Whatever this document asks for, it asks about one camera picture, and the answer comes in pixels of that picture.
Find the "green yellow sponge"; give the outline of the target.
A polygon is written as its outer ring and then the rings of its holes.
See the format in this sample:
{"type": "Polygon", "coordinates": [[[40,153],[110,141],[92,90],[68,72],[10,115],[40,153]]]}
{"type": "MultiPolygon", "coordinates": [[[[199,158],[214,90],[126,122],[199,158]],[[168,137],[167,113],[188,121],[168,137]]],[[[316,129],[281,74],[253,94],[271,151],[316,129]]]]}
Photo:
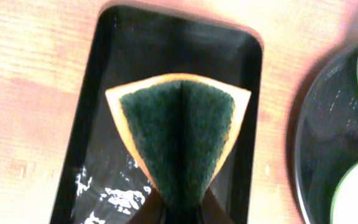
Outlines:
{"type": "Polygon", "coordinates": [[[197,209],[231,153],[251,97],[244,88],[169,73],[105,92],[130,155],[175,213],[197,209]]]}

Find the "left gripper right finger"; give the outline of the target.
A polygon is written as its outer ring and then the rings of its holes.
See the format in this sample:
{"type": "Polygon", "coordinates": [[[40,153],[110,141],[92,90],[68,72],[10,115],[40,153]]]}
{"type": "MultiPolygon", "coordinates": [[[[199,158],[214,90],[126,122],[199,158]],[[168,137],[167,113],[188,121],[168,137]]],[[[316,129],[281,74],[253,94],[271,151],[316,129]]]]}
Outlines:
{"type": "Polygon", "coordinates": [[[225,214],[210,188],[205,192],[201,203],[200,213],[200,223],[202,224],[234,224],[234,222],[225,214]]]}

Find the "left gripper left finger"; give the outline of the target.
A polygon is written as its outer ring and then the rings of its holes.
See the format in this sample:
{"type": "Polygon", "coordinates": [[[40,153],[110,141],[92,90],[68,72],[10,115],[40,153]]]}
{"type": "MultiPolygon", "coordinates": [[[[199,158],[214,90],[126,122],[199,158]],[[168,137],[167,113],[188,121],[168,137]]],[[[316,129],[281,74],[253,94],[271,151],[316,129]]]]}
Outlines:
{"type": "Polygon", "coordinates": [[[143,206],[127,224],[160,224],[164,212],[164,202],[156,189],[152,189],[143,206]]]}

